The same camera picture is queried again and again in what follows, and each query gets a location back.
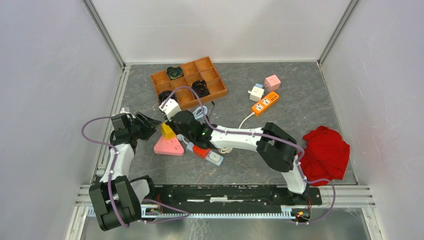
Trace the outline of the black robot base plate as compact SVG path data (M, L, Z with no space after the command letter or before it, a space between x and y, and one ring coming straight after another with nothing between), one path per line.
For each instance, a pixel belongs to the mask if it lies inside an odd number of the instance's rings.
M285 207L307 209L323 203L317 187L307 186L303 194L296 194L285 185L275 184L153 185L140 201L165 204L160 213L183 214L277 213Z

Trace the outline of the light blue power strip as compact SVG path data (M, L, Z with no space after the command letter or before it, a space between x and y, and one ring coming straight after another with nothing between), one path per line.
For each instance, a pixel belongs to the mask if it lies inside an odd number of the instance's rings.
M178 134L177 139L179 141L183 141L186 144L186 149L189 150L190 152L193 153L193 146L195 146L191 141L188 141L184 136L182 136L181 134ZM210 150L208 156L206 157L206 159L204 159L216 166L220 166L224 160L224 157L212 150Z

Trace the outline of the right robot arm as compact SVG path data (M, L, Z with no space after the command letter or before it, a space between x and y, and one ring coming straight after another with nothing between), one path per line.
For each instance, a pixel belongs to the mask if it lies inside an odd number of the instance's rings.
M288 133L272 122L263 127L240 129L200 122L188 110L164 112L167 125L201 149L234 148L258 153L273 170L282 174L289 199L302 204L309 198L306 177L299 160L304 150Z

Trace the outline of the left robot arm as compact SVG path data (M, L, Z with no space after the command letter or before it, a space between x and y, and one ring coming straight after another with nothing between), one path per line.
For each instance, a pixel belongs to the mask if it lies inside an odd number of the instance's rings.
M128 179L138 140L147 141L161 125L161 121L141 112L123 111L110 116L113 130L109 141L109 160L104 175L90 186L89 197L99 227L108 231L129 227L141 220L141 202L153 203L157 198L154 182L148 175Z

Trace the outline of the red cube socket adapter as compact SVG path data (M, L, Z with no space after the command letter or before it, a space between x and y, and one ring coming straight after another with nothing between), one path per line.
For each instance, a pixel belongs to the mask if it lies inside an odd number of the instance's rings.
M210 148L203 149L198 147L197 145L194 145L192 147L192 151L196 156L200 157L201 159L206 159L211 149Z

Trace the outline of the yellow cube socket adapter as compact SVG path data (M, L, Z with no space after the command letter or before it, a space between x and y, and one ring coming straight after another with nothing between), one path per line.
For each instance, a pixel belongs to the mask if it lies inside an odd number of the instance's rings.
M175 132L166 123L161 124L160 133L167 141L176 137Z

